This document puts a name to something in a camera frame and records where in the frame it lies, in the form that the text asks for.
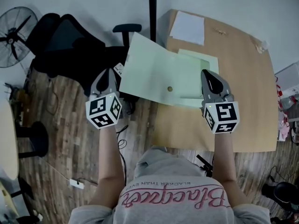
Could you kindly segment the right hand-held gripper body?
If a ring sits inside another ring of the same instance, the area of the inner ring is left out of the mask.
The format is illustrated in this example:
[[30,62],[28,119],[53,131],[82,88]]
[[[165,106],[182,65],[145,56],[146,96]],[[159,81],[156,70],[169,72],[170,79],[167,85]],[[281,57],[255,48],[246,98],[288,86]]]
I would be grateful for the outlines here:
[[216,99],[203,95],[202,116],[213,134],[232,133],[240,122],[238,102],[232,94]]

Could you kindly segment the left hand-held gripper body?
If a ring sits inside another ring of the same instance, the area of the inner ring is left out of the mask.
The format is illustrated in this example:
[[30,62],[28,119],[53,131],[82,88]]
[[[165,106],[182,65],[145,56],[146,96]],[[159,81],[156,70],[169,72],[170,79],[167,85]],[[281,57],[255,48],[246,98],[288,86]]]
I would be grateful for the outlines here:
[[115,92],[85,103],[86,118],[97,129],[116,125],[121,110],[122,104]]

